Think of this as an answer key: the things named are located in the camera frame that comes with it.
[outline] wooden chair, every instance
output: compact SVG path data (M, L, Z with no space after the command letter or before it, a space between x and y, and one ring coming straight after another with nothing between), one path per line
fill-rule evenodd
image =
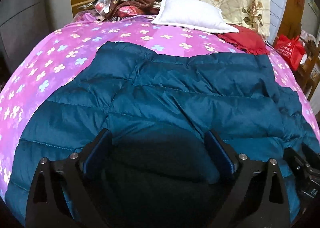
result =
M314 41L306 42L304 39L300 39L305 43L305 50L308 57L303 66L299 65L298 70L294 72L294 76L305 95L311 89L308 95L308 101L310 101L320 81L320 74L314 78L311 76L312 70L316 64L320 69L320 44L317 47Z

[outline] white pillow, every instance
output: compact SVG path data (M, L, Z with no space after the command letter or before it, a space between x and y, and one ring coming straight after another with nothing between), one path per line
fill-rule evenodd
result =
M210 33L239 32L223 21L219 8L198 0L162 0L159 14L151 23Z

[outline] purple cloth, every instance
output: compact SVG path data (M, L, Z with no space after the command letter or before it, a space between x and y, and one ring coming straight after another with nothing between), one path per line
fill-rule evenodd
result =
M0 93L0 195L4 197L19 138L35 110L60 86L90 65L107 41L131 42L159 54L192 57L214 52L239 52L217 36L199 30L151 24L154 16L135 16L121 22L86 22L66 25L45 37L31 51ZM303 116L320 140L311 107L287 63L274 50L269 59L275 80L299 95Z

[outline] blue flower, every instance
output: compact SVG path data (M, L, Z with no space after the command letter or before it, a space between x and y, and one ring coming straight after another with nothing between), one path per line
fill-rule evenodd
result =
M75 65L83 65L87 58L78 58L75 62Z
M46 87L48 87L48 86L49 86L49 81L48 81L48 80L45 80L45 81L43 82L43 84L39 86L40 92L42 93L42 92L44 91L44 89L46 89Z
M152 47L153 50L158 50L158 51L162 51L164 49L164 47L161 47L160 45L156 44Z
M203 39L208 39L208 37L205 36L205 35L198 35L198 36L201 37L201 38L203 38Z
M60 52L60 51L62 51L62 50L65 50L67 47L68 47L68 45L61 45L61 46L58 48L58 52Z
M92 41L98 42L99 40L101 40L102 37L96 37L95 39L93 39Z
M19 86L19 89L16 91L16 93L20 93L22 91L22 88L24 88L24 87L25 87L25 85Z

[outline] silver bolt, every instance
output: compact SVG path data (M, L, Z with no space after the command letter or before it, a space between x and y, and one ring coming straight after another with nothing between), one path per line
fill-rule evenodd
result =
M78 154L77 152L73 152L73 153L70 155L70 159L76 159L78 156L79 156L79 154Z
M271 163L272 165L276 165L276 164L277 164L277 161L276 161L275 159L270 159L270 163Z
M239 154L239 158L242 159L242 160L246 160L248 158L248 156L246 154Z
M48 159L44 157L40 160L40 164L45 164L47 161Z

